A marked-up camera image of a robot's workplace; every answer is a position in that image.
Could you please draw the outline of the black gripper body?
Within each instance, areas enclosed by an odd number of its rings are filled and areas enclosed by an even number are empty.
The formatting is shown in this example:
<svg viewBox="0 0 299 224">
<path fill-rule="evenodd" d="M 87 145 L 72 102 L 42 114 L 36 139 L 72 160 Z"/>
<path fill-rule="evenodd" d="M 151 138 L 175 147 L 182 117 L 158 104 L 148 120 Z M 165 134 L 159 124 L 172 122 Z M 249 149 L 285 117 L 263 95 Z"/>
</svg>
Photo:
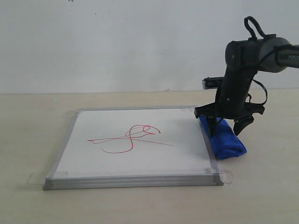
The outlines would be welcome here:
<svg viewBox="0 0 299 224">
<path fill-rule="evenodd" d="M 263 114 L 263 103 L 246 102 L 249 89 L 257 70 L 236 70 L 226 69 L 222 86 L 216 91 L 213 103 L 196 107 L 194 115 L 215 116 L 224 119 L 240 119 L 254 113 Z"/>
</svg>

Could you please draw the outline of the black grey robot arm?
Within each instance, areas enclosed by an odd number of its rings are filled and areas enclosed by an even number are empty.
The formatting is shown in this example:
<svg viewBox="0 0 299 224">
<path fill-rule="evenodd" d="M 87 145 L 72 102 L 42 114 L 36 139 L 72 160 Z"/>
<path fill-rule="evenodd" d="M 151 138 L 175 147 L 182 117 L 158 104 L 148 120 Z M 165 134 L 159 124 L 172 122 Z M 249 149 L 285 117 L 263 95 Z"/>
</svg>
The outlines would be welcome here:
<svg viewBox="0 0 299 224">
<path fill-rule="evenodd" d="M 287 67 L 298 68 L 299 47 L 286 39 L 270 35 L 263 39 L 232 41 L 225 50 L 226 71 L 223 77 L 203 79 L 205 90 L 216 89 L 213 103 L 196 107 L 195 117 L 206 117 L 210 136 L 223 119 L 235 122 L 238 135 L 253 123 L 254 113 L 264 113 L 264 103 L 252 103 L 249 89 L 259 71 L 279 73 Z"/>
</svg>

